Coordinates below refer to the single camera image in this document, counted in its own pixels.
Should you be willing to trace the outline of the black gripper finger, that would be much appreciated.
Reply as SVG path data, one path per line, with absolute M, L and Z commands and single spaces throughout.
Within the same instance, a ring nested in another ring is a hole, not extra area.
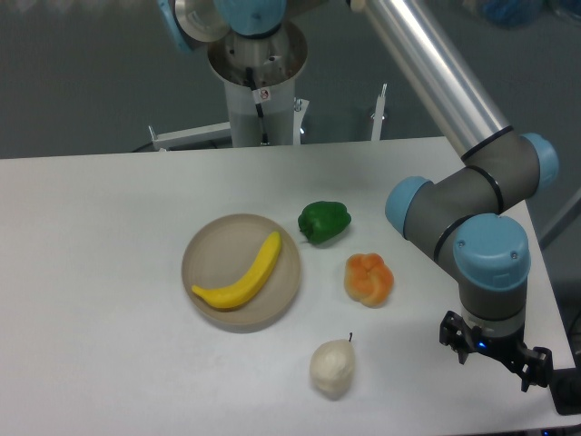
M 528 349 L 520 343 L 511 352 L 507 367 L 520 378 L 522 392 L 527 392 L 531 386 L 547 388 L 553 377 L 552 352 L 545 347 Z
M 460 364 L 464 364 L 472 353 L 470 329 L 455 312 L 447 311 L 444 315 L 439 326 L 439 342 L 457 354 Z

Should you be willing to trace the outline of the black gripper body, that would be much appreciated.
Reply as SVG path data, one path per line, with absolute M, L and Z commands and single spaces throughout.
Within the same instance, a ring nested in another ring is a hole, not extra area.
M 457 315 L 457 355 L 465 362 L 479 353 L 497 362 L 524 362 L 524 318 L 520 315 L 499 322 Z

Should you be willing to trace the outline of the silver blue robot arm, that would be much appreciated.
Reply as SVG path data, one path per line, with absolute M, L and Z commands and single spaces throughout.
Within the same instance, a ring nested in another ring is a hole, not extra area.
M 307 58 L 291 17 L 311 1 L 161 1 L 182 49 L 207 45 L 214 73 L 236 90 L 227 101 L 236 146 L 291 144 L 294 79 Z M 523 389 L 552 378 L 549 349 L 524 344 L 531 259 L 523 228 L 506 211 L 551 184 L 552 145 L 517 135 L 420 1 L 352 1 L 376 30 L 464 166 L 439 183 L 409 177 L 389 194 L 392 226 L 459 288 L 441 343 L 461 362 L 473 353 L 501 362 Z

